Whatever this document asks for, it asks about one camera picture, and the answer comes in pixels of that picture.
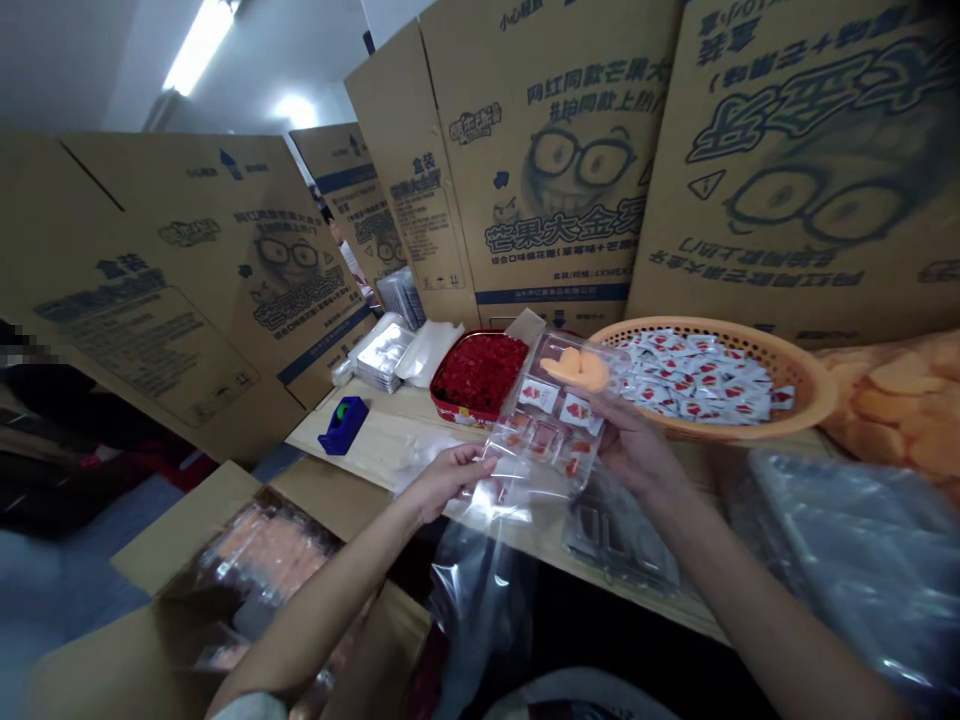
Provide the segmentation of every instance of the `fluorescent light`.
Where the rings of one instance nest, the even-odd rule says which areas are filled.
[[[285,95],[277,103],[273,112],[280,117],[289,118],[294,130],[316,127],[320,124],[317,119],[317,109],[302,95]]]
[[[233,13],[238,4],[231,5],[226,0],[203,0],[190,32],[163,82],[164,90],[174,89],[184,97],[193,92],[233,25]]]

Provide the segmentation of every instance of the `cartoon glasses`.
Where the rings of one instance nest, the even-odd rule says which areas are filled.
[[[885,237],[917,203],[908,188],[883,177],[824,197],[830,180],[829,172],[806,165],[762,170],[727,200],[727,214],[750,225],[802,220],[816,239],[849,244]]]
[[[319,262],[317,251],[303,242],[292,247],[272,238],[260,238],[256,242],[260,257],[273,265],[287,265],[292,259],[300,267],[311,268]]]
[[[577,181],[591,187],[607,187],[617,182],[637,159],[625,140],[602,138],[580,147],[577,136],[562,128],[547,128],[530,138],[533,166],[549,177],[559,177],[577,162]]]

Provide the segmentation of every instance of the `open cardboard box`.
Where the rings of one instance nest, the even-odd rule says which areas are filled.
[[[390,502],[386,491],[313,458],[266,487],[234,463],[224,464],[114,556],[117,570],[153,601],[44,657],[30,687],[33,715],[202,718],[222,677],[187,669],[185,649],[191,638],[200,643],[212,623],[229,618],[240,598],[224,588],[195,590],[192,569],[254,497],[292,502],[347,542]],[[387,582],[322,718],[400,717],[429,629],[429,613]]]

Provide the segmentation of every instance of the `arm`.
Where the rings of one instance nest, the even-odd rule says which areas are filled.
[[[472,462],[483,448],[445,450],[290,599],[226,677],[207,718],[237,698],[267,692],[292,705],[323,669],[350,623],[413,534],[436,520],[464,485],[488,477],[496,460]]]
[[[610,421],[605,464],[647,512],[782,717],[909,716],[887,684],[743,546],[653,423],[620,400],[593,405]]]

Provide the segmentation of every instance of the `woven basket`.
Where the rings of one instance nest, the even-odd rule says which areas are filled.
[[[793,385],[797,391],[792,409],[774,410],[772,420],[762,425],[706,425],[666,418],[636,407],[638,413],[664,426],[670,438],[740,442],[782,437],[818,424],[833,412],[837,403],[833,379],[813,355],[793,343],[744,325],[709,318],[661,315],[624,320],[600,330],[590,339],[616,347],[644,330],[673,330],[684,337],[716,335],[727,347],[741,349],[763,365],[770,373],[774,387]]]

